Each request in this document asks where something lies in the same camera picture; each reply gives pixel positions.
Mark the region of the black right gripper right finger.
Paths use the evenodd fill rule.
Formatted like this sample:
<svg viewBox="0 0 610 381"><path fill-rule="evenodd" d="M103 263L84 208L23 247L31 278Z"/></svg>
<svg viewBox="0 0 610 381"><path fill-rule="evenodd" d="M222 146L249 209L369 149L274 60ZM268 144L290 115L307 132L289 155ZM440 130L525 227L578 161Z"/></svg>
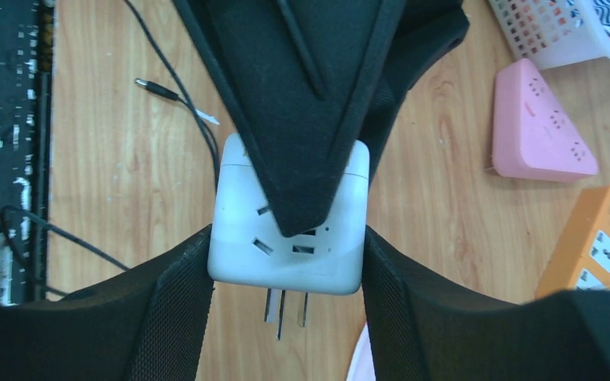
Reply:
<svg viewBox="0 0 610 381"><path fill-rule="evenodd" d="M610 380L610 290L516 305L365 231L362 290L379 380Z"/></svg>

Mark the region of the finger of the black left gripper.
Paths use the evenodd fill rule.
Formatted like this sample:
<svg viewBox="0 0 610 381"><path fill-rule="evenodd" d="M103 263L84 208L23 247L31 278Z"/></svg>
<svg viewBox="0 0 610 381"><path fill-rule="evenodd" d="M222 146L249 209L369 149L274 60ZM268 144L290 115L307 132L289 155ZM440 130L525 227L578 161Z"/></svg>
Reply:
<svg viewBox="0 0 610 381"><path fill-rule="evenodd" d="M177 1L281 233L321 225L401 1Z"/></svg>
<svg viewBox="0 0 610 381"><path fill-rule="evenodd" d="M408 91L465 38L469 21L458 0L407 1L358 139L369 149L373 179Z"/></svg>

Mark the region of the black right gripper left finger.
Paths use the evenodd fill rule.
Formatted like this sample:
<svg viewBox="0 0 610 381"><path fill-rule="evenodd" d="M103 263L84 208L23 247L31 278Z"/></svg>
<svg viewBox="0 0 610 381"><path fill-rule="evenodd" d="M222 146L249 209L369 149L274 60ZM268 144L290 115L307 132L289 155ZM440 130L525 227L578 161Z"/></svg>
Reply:
<svg viewBox="0 0 610 381"><path fill-rule="evenodd" d="M57 302L0 306L0 380L193 380L210 229Z"/></svg>

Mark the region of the pink triangular socket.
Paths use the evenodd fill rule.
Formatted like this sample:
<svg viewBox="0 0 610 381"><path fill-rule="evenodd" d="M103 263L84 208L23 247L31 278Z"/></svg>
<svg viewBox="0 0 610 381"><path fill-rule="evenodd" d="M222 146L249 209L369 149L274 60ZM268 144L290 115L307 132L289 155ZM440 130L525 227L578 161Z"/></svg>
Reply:
<svg viewBox="0 0 610 381"><path fill-rule="evenodd" d="M503 177L561 183L599 172L596 157L529 59L496 74L492 165Z"/></svg>

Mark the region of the orange USB power strip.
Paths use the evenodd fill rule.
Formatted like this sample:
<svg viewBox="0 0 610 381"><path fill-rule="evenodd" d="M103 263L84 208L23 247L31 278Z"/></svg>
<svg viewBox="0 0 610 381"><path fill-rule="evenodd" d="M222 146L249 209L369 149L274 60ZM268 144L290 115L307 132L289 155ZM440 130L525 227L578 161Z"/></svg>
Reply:
<svg viewBox="0 0 610 381"><path fill-rule="evenodd" d="M584 189L535 289L543 298L562 290L610 288L610 185Z"/></svg>

